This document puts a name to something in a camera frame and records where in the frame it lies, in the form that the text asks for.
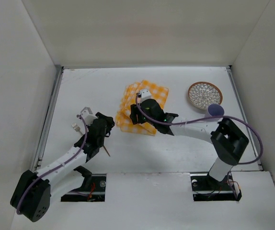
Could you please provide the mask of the yellow white checkered cloth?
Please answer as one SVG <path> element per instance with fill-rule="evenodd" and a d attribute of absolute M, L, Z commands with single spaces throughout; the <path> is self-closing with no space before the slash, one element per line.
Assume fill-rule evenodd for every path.
<path fill-rule="evenodd" d="M 115 123 L 123 132 L 143 134 L 154 136 L 157 130 L 150 124 L 132 124 L 130 119 L 130 106 L 135 103 L 136 93 L 142 89 L 148 89 L 161 108 L 164 108 L 169 94 L 169 89 L 163 86 L 159 86 L 148 80 L 142 80 L 141 82 L 134 82 L 126 86 L 123 97 L 120 102 L 119 110 L 116 113 Z"/>

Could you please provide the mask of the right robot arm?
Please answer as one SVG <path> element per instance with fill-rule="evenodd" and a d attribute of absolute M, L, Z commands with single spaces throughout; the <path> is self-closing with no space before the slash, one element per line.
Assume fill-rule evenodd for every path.
<path fill-rule="evenodd" d="M 130 106 L 130 119 L 134 125 L 149 123 L 162 134 L 186 136 L 211 143 L 217 159 L 211 166 L 208 177 L 222 182 L 246 150 L 249 140 L 229 118 L 221 121 L 198 121 L 188 123 L 178 114 L 166 113 L 154 99 L 146 99 Z"/>

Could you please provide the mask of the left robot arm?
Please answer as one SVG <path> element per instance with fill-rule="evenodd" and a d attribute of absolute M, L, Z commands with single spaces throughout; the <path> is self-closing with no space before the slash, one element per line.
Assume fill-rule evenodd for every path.
<path fill-rule="evenodd" d="M 86 109 L 78 118 L 84 125 L 85 134 L 59 159 L 35 172 L 27 170 L 21 175 L 10 200 L 18 215 L 24 215 L 32 222 L 38 221 L 47 212 L 56 193 L 64 195 L 91 178 L 91 172 L 83 165 L 99 153 L 115 122 L 110 116 L 99 112 L 93 115 Z"/>

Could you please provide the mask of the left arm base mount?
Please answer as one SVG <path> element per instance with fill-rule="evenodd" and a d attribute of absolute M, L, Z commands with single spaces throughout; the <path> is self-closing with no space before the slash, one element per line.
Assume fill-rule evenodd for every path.
<path fill-rule="evenodd" d="M 82 184 L 61 197 L 61 202 L 104 202 L 106 174 L 93 174 L 79 166 L 75 169 L 83 178 Z"/>

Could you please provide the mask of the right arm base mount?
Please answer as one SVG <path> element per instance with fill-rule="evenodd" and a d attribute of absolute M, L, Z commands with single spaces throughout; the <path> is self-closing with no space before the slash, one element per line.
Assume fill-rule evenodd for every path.
<path fill-rule="evenodd" d="M 207 173 L 190 174 L 194 201 L 236 201 L 242 198 L 241 187 L 229 172 L 222 182 Z"/>

